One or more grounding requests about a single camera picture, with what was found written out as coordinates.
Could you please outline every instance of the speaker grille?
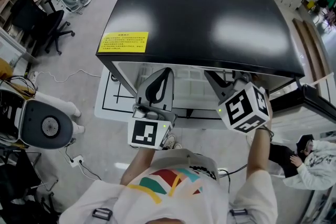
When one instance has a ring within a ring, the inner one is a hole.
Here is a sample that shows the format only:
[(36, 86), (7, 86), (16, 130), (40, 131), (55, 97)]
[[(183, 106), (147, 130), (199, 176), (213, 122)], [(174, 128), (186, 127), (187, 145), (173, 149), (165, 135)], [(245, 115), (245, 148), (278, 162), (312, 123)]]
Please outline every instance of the speaker grille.
[(42, 131), (47, 137), (54, 137), (58, 134), (59, 124), (53, 117), (47, 117), (42, 122)]

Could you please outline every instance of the strap buckle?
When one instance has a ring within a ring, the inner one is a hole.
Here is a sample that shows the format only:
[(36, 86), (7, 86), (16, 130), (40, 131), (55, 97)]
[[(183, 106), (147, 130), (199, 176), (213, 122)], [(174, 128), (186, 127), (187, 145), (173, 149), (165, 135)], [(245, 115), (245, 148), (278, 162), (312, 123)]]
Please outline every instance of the strap buckle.
[(97, 208), (93, 211), (92, 216), (102, 220), (109, 221), (112, 216), (112, 211), (108, 208)]
[(232, 216), (244, 216), (247, 215), (247, 210), (245, 208), (231, 209), (229, 211)]

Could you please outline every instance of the human hand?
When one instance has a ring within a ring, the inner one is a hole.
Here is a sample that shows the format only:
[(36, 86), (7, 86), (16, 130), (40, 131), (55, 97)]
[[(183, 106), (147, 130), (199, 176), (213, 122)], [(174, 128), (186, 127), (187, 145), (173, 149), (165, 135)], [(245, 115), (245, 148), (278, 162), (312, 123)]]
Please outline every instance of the human hand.
[(303, 164), (302, 160), (298, 156), (290, 156), (290, 162), (293, 163), (296, 167), (300, 167)]

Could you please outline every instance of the white hoodie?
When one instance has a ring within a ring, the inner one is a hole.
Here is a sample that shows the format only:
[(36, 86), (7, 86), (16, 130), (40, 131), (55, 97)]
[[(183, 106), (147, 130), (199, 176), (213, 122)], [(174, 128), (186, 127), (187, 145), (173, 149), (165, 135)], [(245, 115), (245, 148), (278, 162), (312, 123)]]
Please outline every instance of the white hoodie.
[(299, 174), (284, 179), (286, 186), (325, 190), (336, 183), (336, 144), (314, 140), (312, 150), (297, 168)]

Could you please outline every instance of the yellow warning label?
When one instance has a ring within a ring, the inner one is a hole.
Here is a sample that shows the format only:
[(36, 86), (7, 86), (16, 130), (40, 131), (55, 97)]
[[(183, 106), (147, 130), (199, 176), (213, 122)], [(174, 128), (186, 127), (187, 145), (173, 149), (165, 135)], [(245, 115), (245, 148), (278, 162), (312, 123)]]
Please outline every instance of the yellow warning label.
[(115, 32), (105, 35), (98, 52), (145, 52), (148, 32)]

